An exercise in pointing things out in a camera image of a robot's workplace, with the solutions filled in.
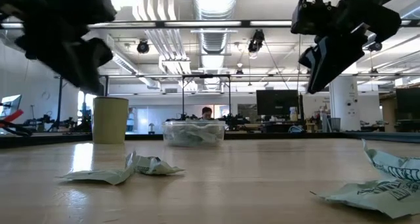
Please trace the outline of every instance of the red object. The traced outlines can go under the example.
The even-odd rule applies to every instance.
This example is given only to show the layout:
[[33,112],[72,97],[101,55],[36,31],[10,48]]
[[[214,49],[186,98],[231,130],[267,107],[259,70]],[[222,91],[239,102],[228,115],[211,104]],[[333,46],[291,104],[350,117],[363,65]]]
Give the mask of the red object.
[[17,110],[15,113],[11,114],[10,116],[7,116],[5,119],[3,119],[6,122],[13,122],[14,120],[16,120],[17,118],[19,118],[19,116],[21,116],[24,113],[24,111],[22,111],[21,109]]

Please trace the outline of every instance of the torn paper wrapper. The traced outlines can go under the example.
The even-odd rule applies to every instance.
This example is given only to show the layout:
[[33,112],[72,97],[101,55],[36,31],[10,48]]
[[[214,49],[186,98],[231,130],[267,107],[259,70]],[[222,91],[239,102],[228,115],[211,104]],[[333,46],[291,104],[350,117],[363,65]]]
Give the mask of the torn paper wrapper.
[[97,170],[97,171],[77,171],[71,172],[58,178],[69,180],[95,180],[105,181],[111,185],[118,185],[124,182],[134,172],[146,175],[168,175],[184,171],[178,167],[171,167],[167,162],[157,157],[143,157],[132,152],[125,158],[124,170]]
[[420,213],[419,183],[397,179],[347,184],[343,188],[319,194],[330,202],[356,208],[378,210],[391,218]]
[[125,170],[97,170],[97,171],[77,171],[70,172],[58,178],[65,178],[74,181],[93,180],[105,181],[111,185],[118,185],[124,182],[130,175],[134,173],[135,165],[138,163],[140,156],[136,152],[130,153],[125,158]]
[[391,218],[420,213],[420,158],[400,158],[369,149],[363,141],[369,162],[379,170],[383,180],[347,184],[319,197],[332,202],[367,210],[378,210]]

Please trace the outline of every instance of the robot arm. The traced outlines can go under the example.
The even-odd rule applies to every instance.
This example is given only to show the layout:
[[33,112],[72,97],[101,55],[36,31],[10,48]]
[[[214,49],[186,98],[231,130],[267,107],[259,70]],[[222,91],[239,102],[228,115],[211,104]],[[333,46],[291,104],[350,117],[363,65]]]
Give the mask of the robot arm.
[[299,1],[291,33],[316,35],[299,63],[311,69],[307,91],[317,93],[364,56],[367,30],[376,34],[376,51],[401,25],[398,13],[382,6],[390,0],[340,0],[336,7],[316,1]]
[[112,52],[101,39],[81,37],[88,24],[115,19],[111,0],[0,0],[0,13],[0,23],[9,16],[23,21],[24,35],[15,43],[27,58],[40,60],[84,91],[100,89],[97,68],[112,59]]

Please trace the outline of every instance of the clear plastic container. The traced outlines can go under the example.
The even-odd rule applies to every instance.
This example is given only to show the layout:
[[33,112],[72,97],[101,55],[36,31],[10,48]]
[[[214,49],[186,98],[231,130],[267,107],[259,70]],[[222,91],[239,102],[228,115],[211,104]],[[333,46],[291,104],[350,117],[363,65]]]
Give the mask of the clear plastic container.
[[163,140],[170,146],[217,146],[225,125],[217,120],[164,122]]

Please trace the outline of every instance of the table surface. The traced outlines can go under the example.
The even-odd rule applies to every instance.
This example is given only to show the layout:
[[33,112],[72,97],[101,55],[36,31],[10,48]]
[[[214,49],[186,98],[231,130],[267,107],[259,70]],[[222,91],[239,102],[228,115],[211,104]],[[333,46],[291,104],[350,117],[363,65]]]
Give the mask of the table surface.
[[[420,146],[368,142],[399,156]],[[186,169],[134,174],[124,184],[67,182],[71,169],[122,168],[133,150]],[[218,148],[171,148],[162,141],[0,150],[0,223],[418,223],[322,202],[312,192],[379,178],[350,139],[225,141]]]

